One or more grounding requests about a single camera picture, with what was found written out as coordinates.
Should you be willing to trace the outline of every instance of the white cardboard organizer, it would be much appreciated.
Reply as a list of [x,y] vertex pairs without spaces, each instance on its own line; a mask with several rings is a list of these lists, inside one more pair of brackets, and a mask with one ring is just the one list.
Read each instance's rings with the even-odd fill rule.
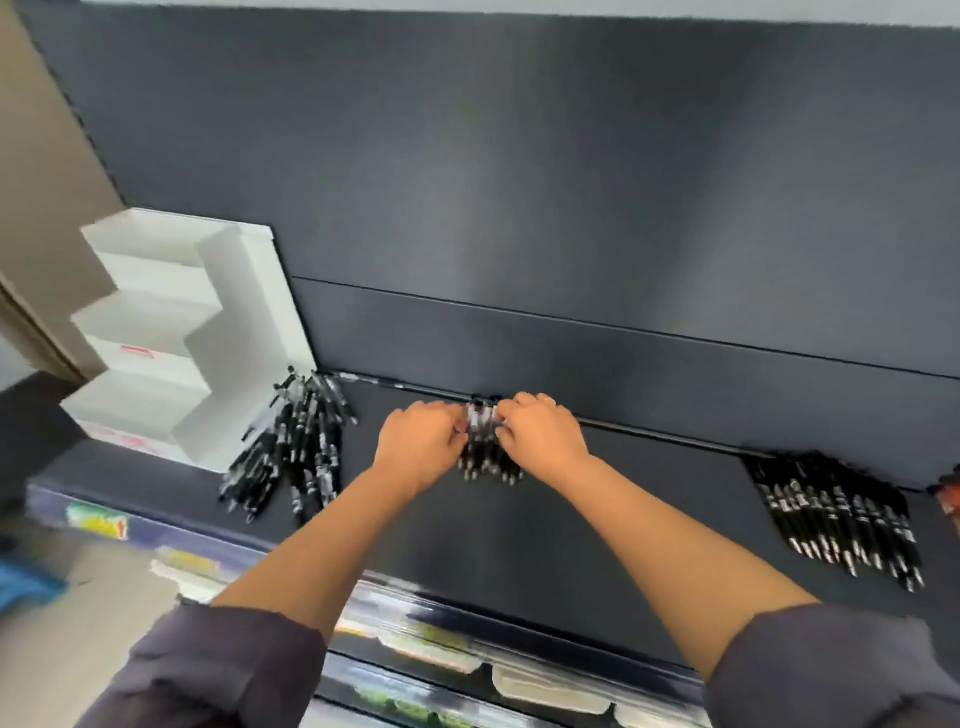
[[97,440],[225,471],[287,366],[316,367],[273,231],[130,209],[82,233],[118,290],[73,316],[108,370],[63,409]]

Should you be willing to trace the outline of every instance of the left hand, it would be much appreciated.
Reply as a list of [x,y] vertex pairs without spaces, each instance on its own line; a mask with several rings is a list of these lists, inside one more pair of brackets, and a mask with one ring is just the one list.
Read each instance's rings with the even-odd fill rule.
[[467,411],[461,404],[414,402],[395,410],[380,430],[373,467],[414,489],[417,496],[457,462],[467,444]]

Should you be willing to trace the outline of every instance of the pile of pens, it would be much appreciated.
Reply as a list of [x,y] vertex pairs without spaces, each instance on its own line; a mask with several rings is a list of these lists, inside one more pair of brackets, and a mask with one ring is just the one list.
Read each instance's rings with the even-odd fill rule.
[[474,396],[467,405],[467,444],[457,461],[464,480],[476,480],[480,475],[499,478],[509,485],[523,479],[524,472],[506,450],[500,447],[496,429],[503,423],[496,418],[500,398]]
[[244,434],[248,445],[224,475],[220,500],[230,511],[242,507],[251,523],[286,491],[300,528],[341,493],[342,427],[360,420],[332,376],[288,371]]
[[783,540],[857,576],[857,564],[924,586],[923,562],[897,488],[820,452],[743,458]]

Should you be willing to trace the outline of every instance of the hand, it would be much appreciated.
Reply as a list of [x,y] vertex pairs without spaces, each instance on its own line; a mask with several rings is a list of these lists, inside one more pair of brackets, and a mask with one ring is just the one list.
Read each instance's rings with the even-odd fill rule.
[[551,487],[590,457],[580,424],[546,395],[520,392],[498,404],[496,413],[505,421],[496,431],[500,445],[523,470]]
[[373,466],[409,485],[417,496],[457,462],[466,432],[463,405],[414,402],[405,412],[395,410],[383,424]]

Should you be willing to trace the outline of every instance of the dark gray sleeve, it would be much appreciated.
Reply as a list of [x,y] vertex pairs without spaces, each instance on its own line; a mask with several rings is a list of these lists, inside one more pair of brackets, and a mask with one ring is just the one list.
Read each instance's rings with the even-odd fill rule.
[[271,612],[184,604],[137,643],[78,728],[297,728],[320,633]]
[[904,712],[939,719],[930,706],[951,717],[944,725],[960,725],[960,686],[937,664],[925,622],[827,604],[758,615],[707,685],[715,728],[879,727]]

